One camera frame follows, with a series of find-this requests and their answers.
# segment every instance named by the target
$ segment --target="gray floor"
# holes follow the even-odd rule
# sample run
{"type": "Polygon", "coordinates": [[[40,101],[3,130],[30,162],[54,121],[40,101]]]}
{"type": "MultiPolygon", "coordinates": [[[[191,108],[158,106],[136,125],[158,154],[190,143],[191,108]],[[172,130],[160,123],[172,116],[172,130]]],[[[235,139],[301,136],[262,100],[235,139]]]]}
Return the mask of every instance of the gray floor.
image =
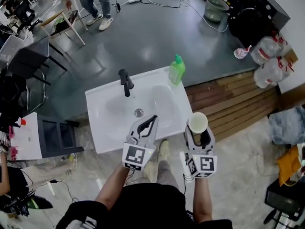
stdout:
{"type": "MultiPolygon", "coordinates": [[[[77,136],[86,151],[78,154],[77,169],[71,176],[63,177],[63,180],[67,182],[73,197],[92,200],[96,198],[101,186],[120,162],[122,150],[97,155],[94,149],[89,150],[93,148],[93,144],[87,127],[79,129],[77,136]]],[[[184,192],[183,167],[179,158],[181,151],[187,151],[184,137],[172,136],[169,143],[169,164],[180,191],[184,192]]],[[[270,144],[267,118],[216,143],[217,172],[208,179],[213,202],[213,219],[230,219],[234,229],[273,228],[273,222],[263,225],[264,218],[272,210],[264,204],[264,198],[266,188],[278,177],[276,159],[283,151],[283,147],[270,144]]],[[[140,172],[136,172],[129,180],[129,184],[136,182],[141,175],[140,172]]],[[[156,180],[157,173],[154,172],[152,176],[153,180],[156,180]]],[[[9,220],[9,223],[14,221],[24,229],[51,229],[52,224],[56,225],[70,205],[71,198],[64,184],[52,184],[51,187],[54,194],[48,185],[45,185],[37,189],[36,195],[49,200],[54,208],[46,209],[44,212],[31,209],[29,217],[9,220]]],[[[193,210],[193,191],[194,182],[187,184],[186,209],[190,211],[193,210]]],[[[8,222],[7,216],[3,213],[0,213],[0,222],[8,222]]]]}
{"type": "MultiPolygon", "coordinates": [[[[152,1],[173,6],[179,4],[170,0],[152,1]]],[[[191,3],[203,15],[204,1],[191,0],[191,3]]],[[[43,2],[36,9],[41,12],[49,6],[48,2],[43,2]]],[[[45,18],[61,6],[49,11],[45,18]]],[[[85,16],[88,13],[83,10],[81,14],[85,16]]],[[[48,72],[45,70],[52,86],[47,90],[47,102],[38,110],[40,114],[64,119],[84,114],[87,112],[85,91],[118,80],[121,68],[134,75],[165,67],[174,60],[175,54],[181,55],[186,65],[185,86],[255,67],[251,57],[244,60],[234,57],[233,51],[240,44],[229,31],[221,34],[211,29],[190,7],[174,9],[141,3],[126,4],[120,13],[112,7],[112,15],[113,23],[103,32],[98,31],[99,23],[89,27],[88,32],[84,32],[79,21],[76,23],[77,31],[86,43],[84,47],[80,46],[72,32],[71,40],[65,35],[56,38],[70,58],[64,60],[55,56],[68,71],[64,73],[52,63],[51,69],[48,72]]],[[[223,30],[224,26],[220,25],[219,29],[223,30]]],[[[38,27],[34,33],[37,40],[45,36],[38,27]]],[[[40,98],[38,92],[41,86],[36,82],[32,85],[34,104],[40,98]]]]}

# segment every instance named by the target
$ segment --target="sink basin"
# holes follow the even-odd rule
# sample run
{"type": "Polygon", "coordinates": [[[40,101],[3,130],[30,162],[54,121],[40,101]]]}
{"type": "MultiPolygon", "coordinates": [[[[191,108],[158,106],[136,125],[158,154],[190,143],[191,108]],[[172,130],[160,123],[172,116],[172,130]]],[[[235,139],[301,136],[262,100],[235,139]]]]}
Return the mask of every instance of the sink basin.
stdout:
{"type": "Polygon", "coordinates": [[[131,77],[134,88],[125,97],[120,81],[86,91],[91,132],[96,152],[123,148],[131,125],[143,116],[157,115],[156,139],[184,132],[192,114],[183,84],[173,85],[168,79],[168,67],[131,77]]]}

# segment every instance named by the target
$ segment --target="pants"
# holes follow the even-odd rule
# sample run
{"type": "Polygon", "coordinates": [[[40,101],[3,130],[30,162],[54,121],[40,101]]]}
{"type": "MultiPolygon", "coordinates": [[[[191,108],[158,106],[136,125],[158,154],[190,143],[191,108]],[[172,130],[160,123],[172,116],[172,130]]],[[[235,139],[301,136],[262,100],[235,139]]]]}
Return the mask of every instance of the pants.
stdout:
{"type": "Polygon", "coordinates": [[[21,169],[28,183],[29,191],[36,190],[39,186],[57,179],[62,175],[70,173],[72,163],[69,160],[60,161],[56,167],[51,167],[48,163],[26,167],[21,169]]]}
{"type": "MultiPolygon", "coordinates": [[[[139,183],[150,183],[148,178],[142,177],[137,179],[139,183]]],[[[179,190],[177,181],[172,174],[171,167],[167,161],[160,161],[158,166],[158,177],[156,183],[162,185],[171,185],[179,190]]]]}
{"type": "MultiPolygon", "coordinates": [[[[99,12],[96,8],[96,6],[93,3],[93,0],[80,0],[81,5],[93,16],[97,17],[99,12]]],[[[104,18],[110,19],[111,14],[110,14],[110,1],[109,0],[99,0],[102,6],[103,10],[103,16],[104,18]]]]}

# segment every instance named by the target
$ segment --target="green soap bottle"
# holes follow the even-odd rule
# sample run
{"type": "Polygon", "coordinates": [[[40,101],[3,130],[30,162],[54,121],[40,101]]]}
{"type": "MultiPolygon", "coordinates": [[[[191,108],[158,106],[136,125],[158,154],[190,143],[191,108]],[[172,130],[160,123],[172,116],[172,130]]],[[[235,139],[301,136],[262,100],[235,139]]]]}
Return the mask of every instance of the green soap bottle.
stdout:
{"type": "Polygon", "coordinates": [[[185,72],[185,65],[182,58],[176,54],[176,61],[172,62],[170,65],[169,79],[175,85],[178,85],[181,78],[185,72]]]}

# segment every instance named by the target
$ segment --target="black faucet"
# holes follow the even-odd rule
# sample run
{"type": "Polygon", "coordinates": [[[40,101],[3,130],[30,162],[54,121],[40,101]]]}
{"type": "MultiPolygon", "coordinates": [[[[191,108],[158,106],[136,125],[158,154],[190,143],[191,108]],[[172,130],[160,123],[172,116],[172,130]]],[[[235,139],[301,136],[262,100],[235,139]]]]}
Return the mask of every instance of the black faucet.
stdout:
{"type": "Polygon", "coordinates": [[[128,72],[125,69],[121,69],[119,71],[119,76],[121,78],[121,85],[124,85],[125,97],[130,96],[129,90],[134,87],[130,77],[128,76],[128,72]]]}

